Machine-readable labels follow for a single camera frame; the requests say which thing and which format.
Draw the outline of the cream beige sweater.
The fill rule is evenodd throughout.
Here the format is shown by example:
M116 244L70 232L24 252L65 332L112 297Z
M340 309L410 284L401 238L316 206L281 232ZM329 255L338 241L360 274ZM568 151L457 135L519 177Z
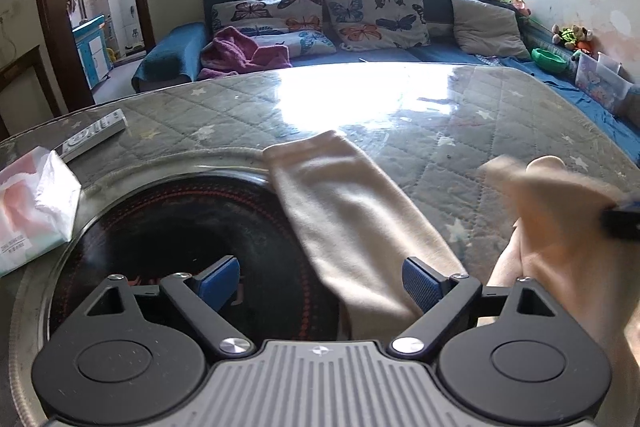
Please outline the cream beige sweater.
M344 303L352 335L391 340L418 316L400 279L417 257L442 274L462 264L420 210L355 144L328 131L262 154L286 217L321 282ZM486 162L486 180L514 214L489 277L510 286L533 277L599 343L612 385L596 422L639 421L639 246L604 231L615 186L568 171L554 156Z

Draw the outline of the clear plastic storage box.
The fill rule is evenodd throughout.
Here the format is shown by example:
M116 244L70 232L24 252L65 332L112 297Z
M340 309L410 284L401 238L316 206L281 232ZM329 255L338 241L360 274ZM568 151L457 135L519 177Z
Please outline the clear plastic storage box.
M578 57L575 84L615 116L623 115L629 105L632 83L582 52Z

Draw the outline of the green plastic bowl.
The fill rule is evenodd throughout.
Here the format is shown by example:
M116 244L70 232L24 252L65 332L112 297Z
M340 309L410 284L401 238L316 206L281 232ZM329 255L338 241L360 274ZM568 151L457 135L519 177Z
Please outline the green plastic bowl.
M530 55L532 56L533 62L544 72L559 75L567 70L567 60L561 55L541 48L533 48Z

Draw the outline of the grey quilted star table cover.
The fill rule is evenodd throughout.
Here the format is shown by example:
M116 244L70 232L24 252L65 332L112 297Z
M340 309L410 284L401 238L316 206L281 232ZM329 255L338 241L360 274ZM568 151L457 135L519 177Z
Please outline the grey quilted star table cover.
M425 63L307 66L200 81L117 102L127 129L73 162L83 186L179 153L264 148L334 130L416 204L466 272L489 277L513 219L480 168L553 155L639 191L636 164L581 110L519 70Z

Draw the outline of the pink white tissue pack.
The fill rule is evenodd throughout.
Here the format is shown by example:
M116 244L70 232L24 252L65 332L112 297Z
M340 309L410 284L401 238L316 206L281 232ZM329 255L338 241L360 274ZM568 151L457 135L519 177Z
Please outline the pink white tissue pack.
M70 241L81 184L53 150L37 146L1 171L1 274Z

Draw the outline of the colourful plush toys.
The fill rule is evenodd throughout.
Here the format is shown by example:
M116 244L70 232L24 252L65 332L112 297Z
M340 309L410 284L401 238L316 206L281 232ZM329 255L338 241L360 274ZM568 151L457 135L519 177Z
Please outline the colourful plush toys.
M552 42L556 46L562 46L569 51L580 51L585 54L592 53L591 30L585 27L573 25L570 27L560 27L553 25L551 28Z

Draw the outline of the white remote control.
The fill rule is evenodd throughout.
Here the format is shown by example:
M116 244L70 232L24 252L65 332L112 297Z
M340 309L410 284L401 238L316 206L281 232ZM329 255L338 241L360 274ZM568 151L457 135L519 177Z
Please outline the white remote control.
M78 131L59 145L55 152L62 161L69 162L126 129L126 117L119 108Z

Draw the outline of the plain grey cushion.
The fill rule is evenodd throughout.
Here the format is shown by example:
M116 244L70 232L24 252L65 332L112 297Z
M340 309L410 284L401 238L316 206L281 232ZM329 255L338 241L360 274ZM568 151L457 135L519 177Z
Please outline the plain grey cushion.
M529 59L513 11L477 0L451 0L451 5L454 14L452 30L462 51Z

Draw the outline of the blue corner sofa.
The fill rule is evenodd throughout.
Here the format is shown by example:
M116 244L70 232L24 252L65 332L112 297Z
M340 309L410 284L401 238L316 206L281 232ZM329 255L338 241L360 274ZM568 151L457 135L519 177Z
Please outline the blue corner sofa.
M529 49L523 17L487 0L203 0L205 20L174 28L131 83L141 93L207 78L311 64L437 62L513 67L577 106L631 159L639 130L599 89L589 94L567 58L551 72Z

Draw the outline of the magenta blanket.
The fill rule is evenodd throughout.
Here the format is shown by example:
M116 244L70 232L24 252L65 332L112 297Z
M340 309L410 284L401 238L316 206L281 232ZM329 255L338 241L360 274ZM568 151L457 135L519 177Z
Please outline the magenta blanket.
M200 54L198 80L290 68L288 48L283 44L260 46L234 27L221 29Z

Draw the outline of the blue white cabinet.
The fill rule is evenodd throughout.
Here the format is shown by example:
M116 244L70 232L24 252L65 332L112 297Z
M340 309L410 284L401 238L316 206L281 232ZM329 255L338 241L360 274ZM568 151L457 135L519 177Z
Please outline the blue white cabinet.
M112 62L108 57L104 38L104 26L105 16L99 15L72 29L76 49L90 90L103 81L112 69Z

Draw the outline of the long butterfly print pillow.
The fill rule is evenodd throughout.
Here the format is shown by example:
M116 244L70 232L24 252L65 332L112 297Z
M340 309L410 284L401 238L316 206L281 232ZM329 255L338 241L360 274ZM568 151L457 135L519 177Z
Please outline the long butterfly print pillow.
M291 58L336 52L324 33L323 0L228 1L214 4L209 15L213 34L231 26L260 46L286 46Z

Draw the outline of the large butterfly print pillow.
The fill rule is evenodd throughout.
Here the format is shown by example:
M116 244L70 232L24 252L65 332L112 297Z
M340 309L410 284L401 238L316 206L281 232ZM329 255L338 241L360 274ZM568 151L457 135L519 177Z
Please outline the large butterfly print pillow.
M431 43L423 0L324 0L333 31L349 52L411 49Z

